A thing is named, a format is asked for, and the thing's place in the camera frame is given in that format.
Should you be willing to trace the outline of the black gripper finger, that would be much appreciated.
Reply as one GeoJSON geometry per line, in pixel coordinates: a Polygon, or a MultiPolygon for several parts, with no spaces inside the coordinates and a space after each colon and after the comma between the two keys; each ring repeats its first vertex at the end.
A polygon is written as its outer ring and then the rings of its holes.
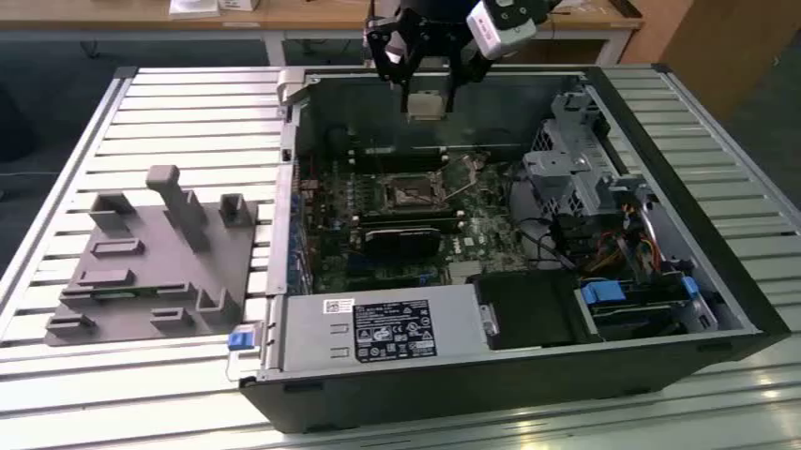
{"type": "Polygon", "coordinates": [[[462,50],[464,48],[457,44],[446,46],[445,54],[449,58],[446,113],[453,112],[458,88],[468,83],[482,82],[493,65],[493,60],[488,59],[480,51],[474,52],[469,61],[465,62],[462,59],[462,50]]]}
{"type": "Polygon", "coordinates": [[[401,111],[409,110],[411,78],[419,68],[428,49],[428,22],[411,9],[401,9],[394,17],[379,16],[369,10],[365,26],[365,38],[378,76],[383,81],[401,86],[401,111]],[[399,61],[393,62],[387,46],[397,35],[405,44],[399,61]]]}

